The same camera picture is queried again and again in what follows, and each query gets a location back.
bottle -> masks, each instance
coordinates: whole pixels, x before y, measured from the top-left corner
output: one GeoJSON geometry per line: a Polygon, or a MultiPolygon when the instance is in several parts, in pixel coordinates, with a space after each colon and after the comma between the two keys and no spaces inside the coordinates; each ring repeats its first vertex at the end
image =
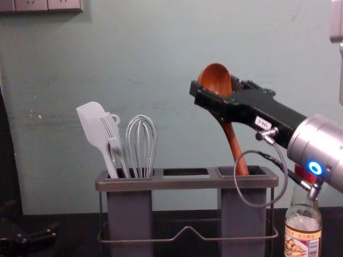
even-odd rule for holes
{"type": "MultiPolygon", "coordinates": [[[[299,165],[295,173],[310,184],[316,177],[299,165]]],[[[322,216],[318,201],[308,199],[308,192],[295,184],[290,207],[286,212],[285,257],[320,257],[322,216]]]]}

light blue wall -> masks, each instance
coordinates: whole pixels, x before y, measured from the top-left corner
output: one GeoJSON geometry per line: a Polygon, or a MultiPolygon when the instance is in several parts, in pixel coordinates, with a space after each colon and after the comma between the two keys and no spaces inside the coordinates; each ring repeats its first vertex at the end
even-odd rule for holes
{"type": "MultiPolygon", "coordinates": [[[[0,17],[3,93],[25,213],[98,211],[94,180],[105,164],[75,111],[88,101],[117,113],[122,132],[134,115],[149,115],[159,129],[156,167],[232,164],[221,128],[188,94],[211,62],[272,88],[305,115],[343,123],[329,23],[325,0],[100,0],[79,15],[0,17]]],[[[242,149],[273,153],[250,128],[235,130],[242,149]]],[[[258,157],[247,161],[282,177],[258,157]]],[[[278,207],[289,205],[292,188],[278,207]]],[[[159,192],[154,209],[216,208],[215,197],[159,192]]],[[[343,205],[343,195],[324,187],[320,205],[343,205]]]]}

power outlet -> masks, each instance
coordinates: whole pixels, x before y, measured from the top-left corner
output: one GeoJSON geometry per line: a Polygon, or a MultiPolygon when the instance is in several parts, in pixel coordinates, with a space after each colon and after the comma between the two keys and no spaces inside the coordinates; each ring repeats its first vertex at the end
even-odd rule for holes
{"type": "Polygon", "coordinates": [[[14,0],[0,0],[0,12],[13,12],[15,10],[14,0]]]}
{"type": "Polygon", "coordinates": [[[81,0],[48,0],[48,9],[81,11],[81,0]]]}
{"type": "Polygon", "coordinates": [[[44,11],[48,10],[47,0],[15,0],[17,11],[44,11]]]}

gray cable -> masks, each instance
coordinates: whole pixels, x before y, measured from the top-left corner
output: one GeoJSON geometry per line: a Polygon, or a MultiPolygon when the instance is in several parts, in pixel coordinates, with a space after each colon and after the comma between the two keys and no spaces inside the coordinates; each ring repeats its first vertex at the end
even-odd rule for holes
{"type": "Polygon", "coordinates": [[[238,159],[236,160],[235,162],[235,168],[234,168],[234,182],[235,182],[235,186],[236,186],[236,189],[237,189],[237,192],[238,194],[240,195],[242,201],[244,203],[246,203],[247,205],[251,206],[251,207],[254,207],[254,208],[264,208],[264,207],[267,207],[267,206],[270,206],[274,203],[276,203],[278,200],[280,200],[280,198],[284,195],[285,191],[286,191],[286,188],[287,188],[287,184],[288,184],[288,169],[287,169],[287,164],[286,164],[286,161],[284,159],[284,156],[282,155],[282,152],[280,150],[280,148],[276,145],[276,144],[273,144],[272,145],[274,147],[274,149],[277,151],[279,157],[280,157],[280,160],[281,160],[281,163],[282,163],[282,166],[284,168],[284,175],[285,175],[285,181],[284,181],[284,186],[280,192],[280,194],[273,200],[273,201],[270,201],[270,202],[267,202],[267,203],[251,203],[249,201],[247,201],[241,190],[239,189],[238,187],[238,183],[237,183],[237,175],[236,175],[236,171],[237,171],[237,165],[238,165],[238,162],[240,161],[240,159],[245,155],[245,154],[249,154],[249,153],[254,153],[254,154],[258,154],[258,151],[256,150],[248,150],[248,151],[245,151],[244,153],[242,153],[238,159]]]}

wooden spoon handle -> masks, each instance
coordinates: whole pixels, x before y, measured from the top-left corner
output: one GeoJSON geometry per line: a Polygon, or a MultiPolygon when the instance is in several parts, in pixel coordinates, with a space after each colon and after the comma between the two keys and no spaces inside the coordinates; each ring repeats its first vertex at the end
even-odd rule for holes
{"type": "MultiPolygon", "coordinates": [[[[229,142],[232,155],[233,155],[234,160],[236,162],[236,160],[242,154],[242,151],[241,151],[240,145],[238,144],[238,141],[237,141],[234,129],[232,127],[232,124],[231,124],[231,122],[227,122],[227,123],[219,122],[219,123],[225,132],[225,136],[229,142]]],[[[240,161],[238,162],[237,175],[239,175],[239,176],[249,175],[248,167],[247,167],[247,164],[246,164],[244,158],[241,158],[240,161]]]]}

